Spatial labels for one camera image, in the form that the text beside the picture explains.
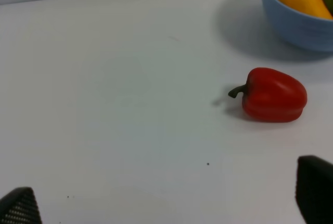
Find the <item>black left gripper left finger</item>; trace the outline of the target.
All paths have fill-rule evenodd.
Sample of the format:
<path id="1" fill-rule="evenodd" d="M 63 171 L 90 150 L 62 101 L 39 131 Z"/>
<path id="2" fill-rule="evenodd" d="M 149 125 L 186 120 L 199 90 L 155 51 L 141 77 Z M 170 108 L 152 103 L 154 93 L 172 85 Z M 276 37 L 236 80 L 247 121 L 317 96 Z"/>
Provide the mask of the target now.
<path id="1" fill-rule="evenodd" d="M 1 198 L 1 224 L 41 224 L 39 207 L 31 187 L 15 188 Z"/>

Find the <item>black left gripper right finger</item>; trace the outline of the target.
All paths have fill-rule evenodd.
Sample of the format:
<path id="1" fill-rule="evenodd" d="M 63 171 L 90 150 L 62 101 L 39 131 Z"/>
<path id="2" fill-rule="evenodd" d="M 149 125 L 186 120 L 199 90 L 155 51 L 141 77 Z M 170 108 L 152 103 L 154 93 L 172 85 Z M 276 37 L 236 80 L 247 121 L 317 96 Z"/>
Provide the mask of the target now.
<path id="1" fill-rule="evenodd" d="M 314 155 L 298 158 L 296 203 L 305 223 L 332 223 L 332 163 Z"/>

